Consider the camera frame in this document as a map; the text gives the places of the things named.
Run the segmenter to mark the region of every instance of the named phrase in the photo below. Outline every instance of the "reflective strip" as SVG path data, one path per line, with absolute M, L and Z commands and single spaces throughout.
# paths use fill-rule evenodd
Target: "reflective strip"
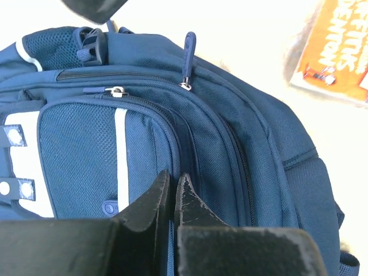
M 37 71 L 42 72 L 43 69 L 42 69 L 41 63 L 37 59 L 28 55 L 27 51 L 25 50 L 23 46 L 22 40 L 19 40 L 16 42 L 16 49 L 21 58 L 23 58 L 28 63 L 34 64 L 37 68 Z
M 129 205 L 129 185 L 128 185 L 128 162 L 127 143 L 125 141 L 125 116 L 127 110 L 116 109 L 115 130 L 116 130 L 116 151 L 117 151 L 117 200 L 119 212 Z
M 34 180 L 36 200 L 19 200 L 20 205 L 41 217 L 54 217 L 40 162 L 37 143 L 38 117 L 39 112 L 14 113 L 6 117 L 5 125 L 22 126 L 27 141 L 27 147 L 10 147 L 10 157 L 16 178 Z

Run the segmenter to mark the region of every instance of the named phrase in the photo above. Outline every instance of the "orange box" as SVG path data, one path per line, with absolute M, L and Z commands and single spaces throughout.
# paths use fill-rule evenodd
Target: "orange box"
M 367 35 L 368 0 L 326 0 L 290 82 L 368 102 Z

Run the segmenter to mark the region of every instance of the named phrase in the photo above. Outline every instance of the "zipper pull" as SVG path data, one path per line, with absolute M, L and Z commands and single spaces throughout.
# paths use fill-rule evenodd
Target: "zipper pull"
M 125 92 L 125 89 L 122 86 L 106 88 L 105 91 L 108 91 L 109 94 L 114 98 L 121 98 L 124 95 L 128 95 L 128 93 Z
M 189 80 L 191 76 L 191 69 L 193 67 L 193 57 L 194 52 L 196 51 L 196 43 L 196 34 L 193 32 L 189 32 L 185 37 L 184 44 L 184 63 L 182 70 L 183 82 L 179 84 L 180 87 L 184 88 L 187 91 L 191 90 Z

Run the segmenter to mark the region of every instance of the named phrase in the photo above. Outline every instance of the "backpack strap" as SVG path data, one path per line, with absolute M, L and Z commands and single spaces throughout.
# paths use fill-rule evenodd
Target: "backpack strap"
M 337 203 L 335 203 L 335 207 L 340 229 L 345 219 L 345 214 Z M 348 252 L 341 251 L 339 276 L 358 276 L 359 267 L 360 267 L 359 260 L 355 256 L 349 254 Z

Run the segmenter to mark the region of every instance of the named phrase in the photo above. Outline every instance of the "blue backpack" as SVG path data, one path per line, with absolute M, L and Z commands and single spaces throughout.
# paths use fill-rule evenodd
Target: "blue backpack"
M 311 235 L 330 276 L 343 213 L 284 103 L 156 34 L 63 27 L 0 52 L 0 219 L 106 218 L 169 169 L 233 226 Z M 170 229 L 168 273 L 174 271 Z

